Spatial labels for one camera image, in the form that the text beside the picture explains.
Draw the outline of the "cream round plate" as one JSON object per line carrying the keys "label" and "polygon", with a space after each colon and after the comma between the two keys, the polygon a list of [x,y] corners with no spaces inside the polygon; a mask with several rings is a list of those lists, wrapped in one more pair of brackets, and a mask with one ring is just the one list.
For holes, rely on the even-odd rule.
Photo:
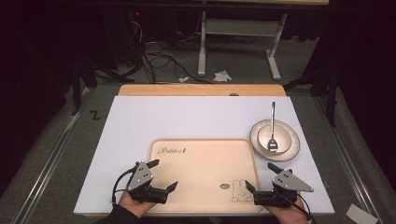
{"label": "cream round plate", "polygon": [[250,142],[253,148],[268,161],[289,161],[293,159],[300,150],[300,139],[298,134],[288,124],[280,120],[275,120],[275,125],[283,127],[289,132],[292,140],[291,147],[283,154],[272,154],[268,151],[265,151],[262,147],[259,146],[257,140],[259,129],[267,124],[271,125],[271,120],[269,119],[261,120],[251,128]]}

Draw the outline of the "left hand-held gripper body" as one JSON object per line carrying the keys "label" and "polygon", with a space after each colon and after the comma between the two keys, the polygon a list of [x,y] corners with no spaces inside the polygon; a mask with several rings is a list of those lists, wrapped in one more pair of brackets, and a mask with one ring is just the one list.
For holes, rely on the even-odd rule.
{"label": "left hand-held gripper body", "polygon": [[135,201],[140,203],[162,203],[167,201],[165,189],[158,189],[151,186],[154,175],[144,161],[137,161],[132,170],[132,175],[127,183],[127,192]]}

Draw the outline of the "metal floor rail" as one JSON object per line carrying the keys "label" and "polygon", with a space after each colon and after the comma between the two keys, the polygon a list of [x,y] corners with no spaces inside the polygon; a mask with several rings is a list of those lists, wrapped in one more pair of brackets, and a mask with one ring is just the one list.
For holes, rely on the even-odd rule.
{"label": "metal floor rail", "polygon": [[29,194],[25,197],[22,206],[18,210],[17,215],[12,218],[10,224],[28,224],[36,206],[38,205],[50,179],[53,176],[56,167],[64,154],[64,145],[73,132],[73,129],[80,117],[81,110],[92,97],[94,88],[85,87],[83,91],[78,90],[79,104],[73,105],[72,111],[67,115],[67,120],[62,127],[61,132],[57,135],[56,142],[46,158],[45,164],[42,166],[40,173],[36,176],[35,183],[29,188]]}
{"label": "metal floor rail", "polygon": [[349,184],[354,191],[354,195],[359,201],[361,209],[369,213],[370,215],[377,217],[377,213],[374,204],[372,202],[371,196],[369,195],[369,192],[367,191],[365,184],[362,182],[362,179],[355,165],[353,164],[353,161],[349,157],[347,153],[347,149],[341,139],[339,132],[337,132],[336,128],[333,127],[329,122],[325,104],[323,103],[322,99],[318,97],[314,97],[313,101],[316,107],[318,108],[318,111],[322,116],[322,119],[324,120],[328,130],[330,131],[332,140],[336,145],[336,153],[339,157],[344,172],[346,173]]}

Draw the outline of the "black metal stand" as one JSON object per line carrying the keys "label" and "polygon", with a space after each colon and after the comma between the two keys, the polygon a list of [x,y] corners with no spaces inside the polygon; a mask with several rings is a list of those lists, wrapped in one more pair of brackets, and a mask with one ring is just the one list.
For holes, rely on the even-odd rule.
{"label": "black metal stand", "polygon": [[312,96],[327,95],[326,116],[330,124],[334,127],[334,112],[336,102],[336,90],[339,70],[337,68],[319,68],[316,71],[308,72],[301,77],[294,79],[283,86],[288,91],[296,86],[311,84],[310,93]]}
{"label": "black metal stand", "polygon": [[82,104],[80,82],[83,82],[88,88],[95,88],[97,86],[93,65],[83,57],[78,58],[72,67],[73,116],[77,114]]}

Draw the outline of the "cream round bowl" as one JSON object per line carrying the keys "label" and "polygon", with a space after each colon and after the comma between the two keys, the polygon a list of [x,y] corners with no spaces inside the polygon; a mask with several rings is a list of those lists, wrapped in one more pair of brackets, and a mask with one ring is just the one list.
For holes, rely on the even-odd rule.
{"label": "cream round bowl", "polygon": [[[275,139],[277,149],[270,147],[271,138]],[[264,125],[259,129],[257,140],[260,147],[272,154],[285,153],[292,143],[291,136],[286,129],[278,125],[272,127],[270,124]]]}

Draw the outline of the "white metal desk frame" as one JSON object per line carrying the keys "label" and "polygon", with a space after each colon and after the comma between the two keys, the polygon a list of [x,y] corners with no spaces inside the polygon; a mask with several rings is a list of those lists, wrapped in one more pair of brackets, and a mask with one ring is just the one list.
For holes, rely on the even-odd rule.
{"label": "white metal desk frame", "polygon": [[270,67],[273,80],[280,80],[275,54],[280,37],[288,15],[282,14],[278,21],[243,21],[227,19],[208,19],[206,13],[201,13],[201,37],[198,58],[199,77],[205,76],[206,63],[206,36],[207,35],[240,35],[256,37],[272,37],[273,45],[265,51],[266,59]]}

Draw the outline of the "white board mat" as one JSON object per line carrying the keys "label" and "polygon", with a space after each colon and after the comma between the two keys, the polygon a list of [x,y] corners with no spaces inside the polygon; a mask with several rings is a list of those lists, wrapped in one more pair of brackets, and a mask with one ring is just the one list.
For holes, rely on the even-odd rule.
{"label": "white board mat", "polygon": [[[250,143],[251,128],[257,122],[271,118],[272,102],[276,103],[275,119],[288,124],[300,139],[298,154],[290,161],[282,162],[282,168],[291,169],[314,189],[303,195],[313,213],[333,213],[332,203],[291,99],[258,96],[116,97],[79,194],[75,213],[84,216],[109,213],[113,187],[126,185],[128,179],[123,172],[134,167],[136,161],[151,161],[151,145],[158,139],[238,138]],[[266,159],[253,151],[260,181],[257,189],[269,190],[275,175],[268,169]]]}

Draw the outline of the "wooden table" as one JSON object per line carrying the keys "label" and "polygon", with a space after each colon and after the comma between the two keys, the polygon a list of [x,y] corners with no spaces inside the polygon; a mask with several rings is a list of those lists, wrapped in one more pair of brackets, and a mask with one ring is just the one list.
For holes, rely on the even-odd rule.
{"label": "wooden table", "polygon": [[125,84],[119,96],[286,96],[278,84]]}

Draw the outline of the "flat white paper sheet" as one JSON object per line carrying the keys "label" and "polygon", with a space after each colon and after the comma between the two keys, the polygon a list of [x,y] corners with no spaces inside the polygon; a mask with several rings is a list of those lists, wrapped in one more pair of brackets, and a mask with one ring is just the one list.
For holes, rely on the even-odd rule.
{"label": "flat white paper sheet", "polygon": [[378,221],[376,217],[360,209],[355,204],[350,205],[346,215],[357,224],[376,224]]}

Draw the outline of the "beige tray with rabbit print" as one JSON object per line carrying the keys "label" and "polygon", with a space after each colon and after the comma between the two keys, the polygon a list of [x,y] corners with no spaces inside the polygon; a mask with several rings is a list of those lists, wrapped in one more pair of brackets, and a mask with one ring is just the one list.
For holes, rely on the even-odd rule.
{"label": "beige tray with rabbit print", "polygon": [[254,151],[246,139],[158,139],[149,158],[151,185],[164,189],[176,182],[167,202],[149,210],[152,217],[244,216],[261,208],[246,183],[260,185]]}

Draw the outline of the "metal spoon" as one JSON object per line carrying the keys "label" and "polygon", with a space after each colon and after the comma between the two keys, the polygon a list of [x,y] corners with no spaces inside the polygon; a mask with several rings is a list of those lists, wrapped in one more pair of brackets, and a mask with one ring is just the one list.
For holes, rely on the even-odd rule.
{"label": "metal spoon", "polygon": [[270,152],[277,152],[278,145],[277,141],[275,140],[275,111],[276,111],[276,103],[272,102],[272,109],[271,109],[271,137],[268,141],[268,150]]}

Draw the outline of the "person's right hand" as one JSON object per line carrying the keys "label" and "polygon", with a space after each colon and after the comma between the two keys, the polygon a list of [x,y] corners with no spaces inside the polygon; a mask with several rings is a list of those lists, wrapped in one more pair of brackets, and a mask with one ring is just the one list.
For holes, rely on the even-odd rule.
{"label": "person's right hand", "polygon": [[265,206],[265,209],[276,217],[279,224],[309,224],[306,214],[294,206],[289,208]]}

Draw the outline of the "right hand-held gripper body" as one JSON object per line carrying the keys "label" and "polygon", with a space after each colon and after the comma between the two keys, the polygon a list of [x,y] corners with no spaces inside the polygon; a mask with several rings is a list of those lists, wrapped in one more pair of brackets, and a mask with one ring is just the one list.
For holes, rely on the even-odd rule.
{"label": "right hand-held gripper body", "polygon": [[261,206],[289,208],[297,201],[298,191],[313,192],[314,189],[292,173],[292,170],[273,169],[276,176],[271,180],[270,191],[253,190],[253,202]]}

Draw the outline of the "large crumpled white paper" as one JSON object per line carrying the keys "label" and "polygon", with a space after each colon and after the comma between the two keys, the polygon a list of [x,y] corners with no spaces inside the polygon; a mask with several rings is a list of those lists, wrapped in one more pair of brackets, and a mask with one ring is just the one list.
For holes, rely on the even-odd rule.
{"label": "large crumpled white paper", "polygon": [[217,82],[227,82],[231,79],[232,78],[226,71],[217,72],[214,77],[214,81],[217,81]]}

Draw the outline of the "person's left hand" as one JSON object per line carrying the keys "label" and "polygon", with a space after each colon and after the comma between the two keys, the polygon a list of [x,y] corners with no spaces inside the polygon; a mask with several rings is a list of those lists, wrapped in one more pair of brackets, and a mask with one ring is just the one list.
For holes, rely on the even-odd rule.
{"label": "person's left hand", "polygon": [[127,191],[124,191],[120,196],[119,205],[141,218],[147,211],[153,208],[156,203],[140,203],[139,201],[135,201]]}

